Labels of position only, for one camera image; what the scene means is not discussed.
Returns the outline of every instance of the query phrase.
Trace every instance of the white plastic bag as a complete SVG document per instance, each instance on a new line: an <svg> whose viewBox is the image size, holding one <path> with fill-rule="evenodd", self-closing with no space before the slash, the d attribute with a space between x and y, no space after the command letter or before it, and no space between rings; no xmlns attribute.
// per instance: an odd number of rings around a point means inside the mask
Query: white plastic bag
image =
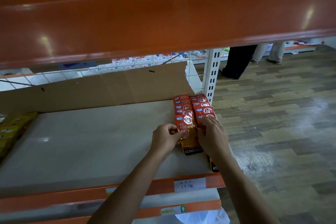
<svg viewBox="0 0 336 224"><path fill-rule="evenodd" d="M229 224L230 219L225 210L201 211L175 215L184 224Z"/></svg>

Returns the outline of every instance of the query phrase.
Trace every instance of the hand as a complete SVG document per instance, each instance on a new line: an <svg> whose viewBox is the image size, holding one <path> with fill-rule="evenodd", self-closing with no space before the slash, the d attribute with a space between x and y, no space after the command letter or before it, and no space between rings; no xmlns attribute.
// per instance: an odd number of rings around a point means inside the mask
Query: hand
<svg viewBox="0 0 336 224"><path fill-rule="evenodd" d="M163 124L153 131L152 145L149 153L158 154L164 160L180 143L180 138L185 135L185 131L177 131L177 126L173 124Z"/></svg>
<svg viewBox="0 0 336 224"><path fill-rule="evenodd" d="M206 126L206 131L198 128L198 141L205 153L213 160L223 154L231 156L229 138L220 122L210 117L200 118L199 121Z"/></svg>

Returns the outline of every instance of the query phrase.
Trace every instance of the stacked snack package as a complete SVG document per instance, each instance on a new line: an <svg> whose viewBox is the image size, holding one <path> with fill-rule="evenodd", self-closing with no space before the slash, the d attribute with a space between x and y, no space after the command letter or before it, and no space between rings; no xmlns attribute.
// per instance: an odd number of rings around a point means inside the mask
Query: stacked snack package
<svg viewBox="0 0 336 224"><path fill-rule="evenodd" d="M36 116L37 112L29 112L7 116L0 122L0 159L6 156Z"/></svg>
<svg viewBox="0 0 336 224"><path fill-rule="evenodd" d="M185 155L203 152L198 143L197 127L206 129L199 118L204 116L216 118L213 108L204 94L195 96L179 95L174 97L175 124L178 130L185 130L186 134L181 138L181 145ZM218 172L216 165L209 158L213 172Z"/></svg>

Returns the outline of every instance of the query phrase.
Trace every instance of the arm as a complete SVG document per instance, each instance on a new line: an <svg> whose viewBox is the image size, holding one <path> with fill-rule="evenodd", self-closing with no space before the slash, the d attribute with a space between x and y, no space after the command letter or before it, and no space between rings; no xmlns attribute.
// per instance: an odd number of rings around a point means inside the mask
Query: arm
<svg viewBox="0 0 336 224"><path fill-rule="evenodd" d="M229 139L218 120L205 117L206 133L199 129L199 143L219 170L240 223L280 223L273 209L241 171L229 149Z"/></svg>
<svg viewBox="0 0 336 224"><path fill-rule="evenodd" d="M173 124L158 126L153 131L152 145L128 177L92 215L88 224L132 223L160 164L185 134Z"/></svg>

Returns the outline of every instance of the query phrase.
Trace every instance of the person's left hand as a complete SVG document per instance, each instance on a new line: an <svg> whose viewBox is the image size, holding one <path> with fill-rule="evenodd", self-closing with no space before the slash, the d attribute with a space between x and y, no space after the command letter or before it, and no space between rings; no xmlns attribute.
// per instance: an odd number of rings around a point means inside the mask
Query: person's left hand
<svg viewBox="0 0 336 224"><path fill-rule="evenodd" d="M152 145L149 153L158 154L164 160L168 154L179 144L179 139L185 135L185 131L177 131L174 124L163 124L153 131Z"/></svg>

